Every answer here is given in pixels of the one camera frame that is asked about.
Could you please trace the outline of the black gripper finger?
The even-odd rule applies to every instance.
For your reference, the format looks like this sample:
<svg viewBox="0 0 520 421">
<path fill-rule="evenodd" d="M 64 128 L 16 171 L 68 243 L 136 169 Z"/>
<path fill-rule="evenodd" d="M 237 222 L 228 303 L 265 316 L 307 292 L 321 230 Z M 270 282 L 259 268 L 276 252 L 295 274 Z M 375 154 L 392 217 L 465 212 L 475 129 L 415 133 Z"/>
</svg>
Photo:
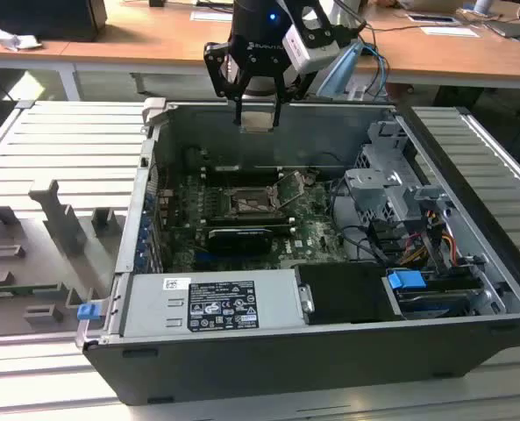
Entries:
<svg viewBox="0 0 520 421">
<path fill-rule="evenodd" d="M 280 123 L 281 109 L 285 103 L 300 101 L 304 99 L 310 85 L 314 82 L 317 72 L 306 75 L 298 75 L 296 79 L 287 86 L 284 81 L 284 68 L 280 65 L 272 65 L 271 73 L 274 81 L 274 117 L 273 127 Z"/>
<path fill-rule="evenodd" d="M 206 43 L 203 49 L 203 60 L 216 95 L 235 103 L 233 123 L 237 126 L 241 126 L 243 109 L 242 96 L 245 90 L 245 77 L 242 76 L 237 82 L 230 82 L 223 74 L 223 67 L 230 58 L 229 46 L 229 43 Z"/>
</svg>

